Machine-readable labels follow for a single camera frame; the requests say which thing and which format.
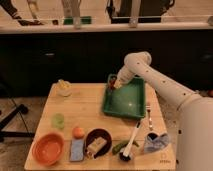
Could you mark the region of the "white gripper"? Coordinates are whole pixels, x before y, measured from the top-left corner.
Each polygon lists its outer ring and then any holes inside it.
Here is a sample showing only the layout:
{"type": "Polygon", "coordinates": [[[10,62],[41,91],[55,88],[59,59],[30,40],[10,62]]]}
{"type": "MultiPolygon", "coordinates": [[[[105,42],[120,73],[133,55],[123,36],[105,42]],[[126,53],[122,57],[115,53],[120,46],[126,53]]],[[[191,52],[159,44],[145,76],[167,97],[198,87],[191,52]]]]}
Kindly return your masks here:
{"type": "Polygon", "coordinates": [[[131,79],[131,72],[127,68],[121,68],[117,74],[117,79],[114,83],[116,89],[126,85],[131,79]]]}

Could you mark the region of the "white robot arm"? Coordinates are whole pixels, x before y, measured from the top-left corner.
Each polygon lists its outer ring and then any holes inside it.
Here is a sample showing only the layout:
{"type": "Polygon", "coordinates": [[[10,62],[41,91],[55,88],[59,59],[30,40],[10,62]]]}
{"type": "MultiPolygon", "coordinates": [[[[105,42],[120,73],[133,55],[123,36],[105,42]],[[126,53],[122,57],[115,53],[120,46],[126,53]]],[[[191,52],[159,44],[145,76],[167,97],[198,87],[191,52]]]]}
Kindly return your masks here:
{"type": "Polygon", "coordinates": [[[176,171],[213,171],[213,98],[174,81],[153,69],[148,52],[130,53],[119,70],[116,88],[137,75],[180,112],[176,171]]]}

